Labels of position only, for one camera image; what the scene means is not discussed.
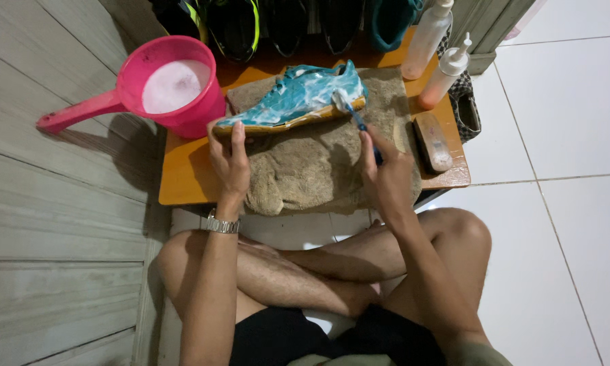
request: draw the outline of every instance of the shoe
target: shoe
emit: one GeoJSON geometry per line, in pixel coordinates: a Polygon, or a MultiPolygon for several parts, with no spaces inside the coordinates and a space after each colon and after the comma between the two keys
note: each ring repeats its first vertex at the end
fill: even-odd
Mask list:
{"type": "Polygon", "coordinates": [[[205,5],[205,20],[214,43],[228,60],[251,60],[260,38],[257,0],[210,0],[205,5]]]}
{"type": "Polygon", "coordinates": [[[149,0],[167,34],[189,36],[208,44],[208,29],[196,0],[149,0]]]}
{"type": "Polygon", "coordinates": [[[242,121],[247,134],[272,134],[302,124],[345,115],[333,107],[332,93],[343,90],[355,110],[365,106],[368,90],[352,61],[335,68],[288,66],[284,77],[262,97],[255,107],[216,123],[220,136],[230,135],[236,121],[242,121]]]}
{"type": "Polygon", "coordinates": [[[290,57],[307,34],[308,0],[267,0],[267,31],[277,51],[290,57]]]}
{"type": "Polygon", "coordinates": [[[318,0],[318,19],[333,55],[342,54],[357,35],[364,0],[318,0]]]}
{"type": "Polygon", "coordinates": [[[422,10],[422,0],[369,0],[365,23],[373,48],[382,54],[398,49],[422,10]]]}

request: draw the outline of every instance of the squeeze bottle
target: squeeze bottle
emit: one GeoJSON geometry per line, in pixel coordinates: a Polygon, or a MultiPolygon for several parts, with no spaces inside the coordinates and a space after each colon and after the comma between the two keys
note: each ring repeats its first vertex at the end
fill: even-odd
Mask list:
{"type": "Polygon", "coordinates": [[[414,37],[409,44],[409,51],[402,62],[402,76],[409,80],[420,78],[436,52],[440,40],[452,23],[450,11],[454,0],[436,0],[436,3],[424,12],[414,37]]]}
{"type": "Polygon", "coordinates": [[[438,67],[431,74],[431,78],[418,96],[418,104],[422,108],[433,109],[440,99],[443,99],[460,74],[465,71],[469,64],[467,48],[470,45],[472,45],[472,41],[469,39],[469,33],[466,33],[465,40],[460,47],[448,49],[440,58],[438,67]]]}

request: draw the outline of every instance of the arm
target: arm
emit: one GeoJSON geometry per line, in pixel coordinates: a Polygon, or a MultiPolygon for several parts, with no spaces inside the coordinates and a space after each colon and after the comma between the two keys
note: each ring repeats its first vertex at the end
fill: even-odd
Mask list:
{"type": "Polygon", "coordinates": [[[413,211],[413,156],[397,150],[373,126],[368,126],[367,133],[360,132],[360,137],[366,193],[398,241],[424,326],[431,330],[448,358],[452,358],[452,349],[459,341],[488,345],[477,310],[461,294],[413,211]],[[373,144],[384,158],[379,168],[373,144]]]}
{"type": "MultiPolygon", "coordinates": [[[[210,159],[222,180],[222,193],[214,217],[237,221],[250,181],[244,126],[233,128],[229,150],[212,135],[215,122],[208,125],[210,159]]],[[[236,277],[237,234],[210,232],[183,320],[182,366],[228,364],[235,333],[236,277]]]]}

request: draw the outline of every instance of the hand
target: hand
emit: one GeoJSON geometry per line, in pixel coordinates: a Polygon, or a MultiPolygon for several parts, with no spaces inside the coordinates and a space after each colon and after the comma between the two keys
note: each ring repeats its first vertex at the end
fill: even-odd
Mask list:
{"type": "Polygon", "coordinates": [[[415,217],[411,202],[414,157],[399,151],[374,126],[366,127],[368,131],[359,132],[363,187],[389,228],[406,225],[415,217]],[[382,153],[380,167],[375,163],[373,144],[382,153]]]}
{"type": "Polygon", "coordinates": [[[208,140],[210,142],[210,163],[222,181],[222,192],[219,204],[230,206],[231,210],[239,209],[244,202],[251,179],[251,167],[246,156],[244,124],[238,121],[233,127],[230,141],[222,141],[212,133],[212,127],[219,120],[208,123],[208,140]]]}

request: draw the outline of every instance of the white tile floor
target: white tile floor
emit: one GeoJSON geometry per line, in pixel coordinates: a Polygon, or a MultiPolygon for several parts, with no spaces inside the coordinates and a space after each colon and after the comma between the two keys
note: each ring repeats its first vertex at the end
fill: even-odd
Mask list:
{"type": "MultiPolygon", "coordinates": [[[[506,44],[474,78],[472,187],[422,210],[460,207],[488,225],[479,315],[514,365],[610,366],[610,0],[549,0],[506,44]]],[[[302,249],[374,216],[246,218],[243,230],[302,249]]]]}

